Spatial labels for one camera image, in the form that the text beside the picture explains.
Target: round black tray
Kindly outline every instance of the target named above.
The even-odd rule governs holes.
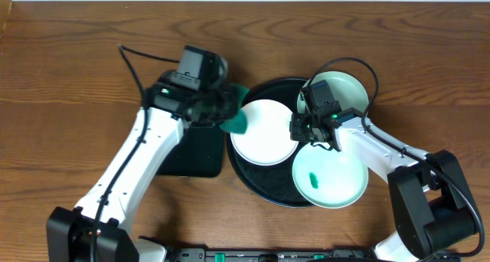
[[[275,100],[297,113],[296,101],[306,78],[290,77],[271,80],[254,87],[243,100],[243,105],[254,100]],[[233,148],[230,134],[226,135],[228,157],[240,180],[255,194],[277,205],[302,208],[313,204],[301,196],[292,180],[292,163],[305,143],[284,162],[271,166],[254,165],[243,159]]]

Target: green connector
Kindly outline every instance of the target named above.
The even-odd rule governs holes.
[[[224,262],[224,254],[215,254],[214,255],[214,262]]]

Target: white plate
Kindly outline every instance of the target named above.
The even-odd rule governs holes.
[[[368,106],[368,93],[366,93],[366,90],[364,86],[362,86],[361,82],[359,82],[353,76],[339,71],[328,71],[315,76],[312,84],[319,82],[320,80],[327,81],[334,98],[338,100],[342,110],[355,108],[361,112],[364,112],[364,109],[366,109],[366,106]],[[305,112],[305,101],[302,101],[299,96],[297,108],[298,113]]]
[[[368,186],[368,168],[343,152],[326,151],[308,144],[294,159],[292,179],[299,193],[314,205],[343,208],[364,193]]]
[[[298,142],[289,134],[291,110],[273,100],[256,100],[242,107],[247,117],[243,135],[230,134],[233,147],[240,156],[256,165],[275,165],[289,158]]]

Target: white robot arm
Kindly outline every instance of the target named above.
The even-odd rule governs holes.
[[[95,218],[101,195],[141,134],[144,114],[141,108],[128,138],[117,152],[116,157],[100,180],[75,205],[75,208],[83,209],[83,216]],[[151,107],[148,115],[149,124],[145,140],[117,179],[100,218],[104,223],[111,218],[117,220],[118,228],[127,231],[128,234],[131,232],[132,221],[150,181],[165,157],[178,145],[184,134],[182,119],[172,118],[171,113]]]
[[[342,110],[324,80],[307,84],[301,97],[306,113],[292,115],[291,139],[327,142],[331,149],[359,158],[388,184],[397,232],[375,247],[378,258],[414,262],[477,232],[475,251],[458,255],[482,249],[481,218],[453,154],[413,148],[373,125],[367,111]],[[428,203],[424,192],[429,189],[441,189],[441,197]]]

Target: green piece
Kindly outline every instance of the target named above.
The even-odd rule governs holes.
[[[215,254],[214,262],[224,262],[225,255],[224,254]]]
[[[313,172],[310,172],[309,173],[309,181],[312,183],[312,187],[314,189],[318,189],[319,188],[319,181],[318,179],[316,178],[316,175],[313,174]]]
[[[242,107],[243,99],[247,96],[249,89],[238,84],[231,84],[237,88],[238,108]],[[231,120],[227,120],[220,125],[220,128],[226,133],[244,134],[247,131],[247,116],[242,110],[238,110],[237,115]]]
[[[226,133],[244,134],[247,131],[247,116],[242,110],[231,120],[227,120],[220,125],[220,128]]]

